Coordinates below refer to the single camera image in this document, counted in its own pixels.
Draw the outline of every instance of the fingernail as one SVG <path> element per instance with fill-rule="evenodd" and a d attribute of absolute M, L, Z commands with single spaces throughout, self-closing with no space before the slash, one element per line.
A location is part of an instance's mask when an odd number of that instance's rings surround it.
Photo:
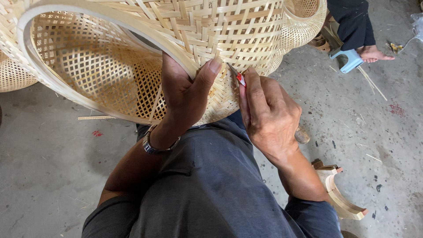
<path fill-rule="evenodd" d="M 210 63 L 210 70 L 215 73 L 218 74 L 220 69 L 222 68 L 222 62 L 223 60 L 221 58 L 215 58 L 214 60 L 211 61 Z"/>

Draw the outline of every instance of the blue plastic stool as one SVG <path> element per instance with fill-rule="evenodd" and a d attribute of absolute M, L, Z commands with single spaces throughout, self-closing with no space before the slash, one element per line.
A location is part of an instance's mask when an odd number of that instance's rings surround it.
<path fill-rule="evenodd" d="M 348 58 L 348 62 L 341 68 L 341 72 L 343 72 L 344 74 L 348 73 L 354 68 L 357 68 L 364 62 L 360 58 L 360 55 L 358 55 L 357 51 L 355 51 L 354 49 L 342 51 L 341 47 L 339 47 L 334 52 L 329 54 L 329 58 L 334 59 L 338 55 L 345 55 Z"/>

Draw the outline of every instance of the metal watch band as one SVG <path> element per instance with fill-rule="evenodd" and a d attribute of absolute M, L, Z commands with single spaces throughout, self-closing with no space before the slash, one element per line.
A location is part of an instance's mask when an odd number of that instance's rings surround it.
<path fill-rule="evenodd" d="M 146 132 L 146 134 L 144 135 L 143 138 L 143 147 L 144 150 L 150 154 L 150 155 L 165 155 L 170 153 L 178 144 L 179 139 L 181 137 L 178 137 L 178 139 L 170 146 L 170 148 L 167 149 L 155 149 L 150 145 L 150 134 L 153 131 L 153 129 L 156 127 L 157 125 L 152 125 L 150 126 L 150 128 L 148 129 L 148 131 Z"/>

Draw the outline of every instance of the bare foot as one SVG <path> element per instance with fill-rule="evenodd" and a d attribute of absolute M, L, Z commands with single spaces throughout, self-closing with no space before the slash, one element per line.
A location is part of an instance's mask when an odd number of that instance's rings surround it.
<path fill-rule="evenodd" d="M 378 60 L 393 60 L 395 57 L 387 56 L 376 48 L 376 45 L 362 46 L 357 48 L 357 53 L 361 59 L 367 63 L 373 63 Z"/>

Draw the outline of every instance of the sandal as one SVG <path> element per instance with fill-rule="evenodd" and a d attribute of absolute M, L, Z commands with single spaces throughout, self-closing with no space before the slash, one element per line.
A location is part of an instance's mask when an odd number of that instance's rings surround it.
<path fill-rule="evenodd" d="M 330 45 L 320 32 L 307 44 L 320 51 L 330 52 Z"/>

